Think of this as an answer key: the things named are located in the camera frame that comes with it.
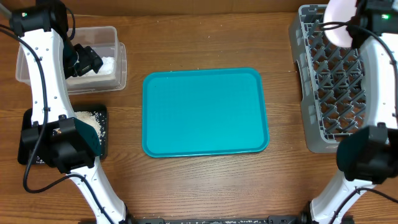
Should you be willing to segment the large white napkin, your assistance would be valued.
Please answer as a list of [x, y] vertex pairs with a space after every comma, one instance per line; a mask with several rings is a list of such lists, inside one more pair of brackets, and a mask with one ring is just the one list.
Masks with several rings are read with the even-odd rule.
[[99, 69], [98, 73], [90, 70], [85, 76], [99, 76], [99, 75], [109, 75], [114, 70], [114, 57], [102, 57], [103, 65]]

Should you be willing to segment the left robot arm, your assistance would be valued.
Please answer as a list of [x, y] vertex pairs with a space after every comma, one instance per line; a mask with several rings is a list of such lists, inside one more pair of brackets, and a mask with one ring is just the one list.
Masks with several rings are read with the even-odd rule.
[[101, 144], [94, 127], [75, 115], [66, 80], [103, 62], [91, 48], [72, 44], [72, 12], [61, 1], [37, 1], [12, 12], [1, 32], [17, 40], [27, 60], [32, 91], [30, 127], [21, 140], [30, 157], [42, 159], [71, 180], [83, 194], [97, 223], [132, 223], [132, 215], [116, 195], [100, 163]]

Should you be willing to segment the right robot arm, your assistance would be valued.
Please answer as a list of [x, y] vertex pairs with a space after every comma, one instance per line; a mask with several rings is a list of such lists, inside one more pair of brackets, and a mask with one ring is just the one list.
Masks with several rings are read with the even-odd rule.
[[338, 170], [299, 223], [353, 223], [345, 213], [366, 192], [397, 177], [397, 1], [334, 0], [319, 26], [337, 47], [359, 49], [366, 94], [362, 127], [342, 140]]

